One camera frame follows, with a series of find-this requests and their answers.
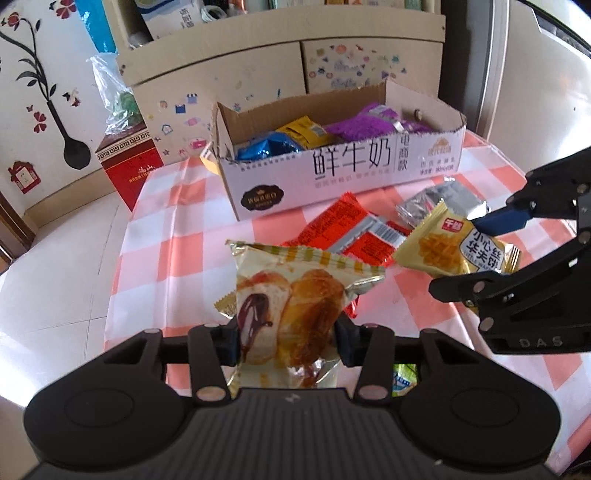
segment refrigerator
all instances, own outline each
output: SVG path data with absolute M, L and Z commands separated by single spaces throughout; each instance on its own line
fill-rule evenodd
M 572 0 L 443 0 L 439 97 L 523 171 L 591 145 L 591 19 Z

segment silver snack package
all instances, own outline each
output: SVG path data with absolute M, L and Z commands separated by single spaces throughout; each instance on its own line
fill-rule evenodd
M 481 217 L 491 211 L 485 200 L 472 193 L 452 177 L 428 187 L 396 207 L 403 220 L 416 228 L 442 200 L 449 209 L 468 220 Z

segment table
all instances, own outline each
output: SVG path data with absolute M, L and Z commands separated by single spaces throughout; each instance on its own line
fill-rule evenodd
M 493 209 L 519 190 L 525 179 L 494 146 L 466 133 L 460 171 L 454 175 Z M 378 215 L 394 218 L 395 205 L 441 179 L 373 190 L 358 195 Z M 198 158 L 150 173 L 125 233 L 109 302 L 107 348 L 157 327 L 166 336 L 184 335 L 194 325 L 222 322 L 213 303 L 236 286 L 236 267 L 226 239 L 279 244 L 295 237 L 328 207 L 323 202 L 237 222 L 222 180 Z M 523 251 L 522 265 L 542 257 L 573 236 L 562 220 L 534 219 L 504 240 Z M 359 302 L 357 324 L 380 323 L 397 335 L 418 336 L 434 327 L 549 392 L 562 415 L 560 434 L 548 459 L 564 470 L 591 440 L 591 354 L 497 356 L 478 334 L 478 318 L 461 304 L 429 295 L 430 277 L 394 265 L 385 281 Z M 339 384 L 352 388 L 358 372 L 342 367 Z M 168 382 L 189 391 L 187 365 L 171 365 Z

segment tiled floor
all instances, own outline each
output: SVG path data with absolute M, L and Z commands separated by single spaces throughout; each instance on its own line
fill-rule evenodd
M 81 207 L 43 227 L 0 277 L 0 397 L 26 406 L 102 352 L 129 216 L 116 193 Z

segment purple snack package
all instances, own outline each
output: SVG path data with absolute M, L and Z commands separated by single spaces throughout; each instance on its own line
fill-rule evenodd
M 328 133 L 338 135 L 346 142 L 357 142 L 397 132 L 430 132 L 419 122 L 402 120 L 400 115 L 385 105 L 370 103 L 353 118 L 328 125 Z

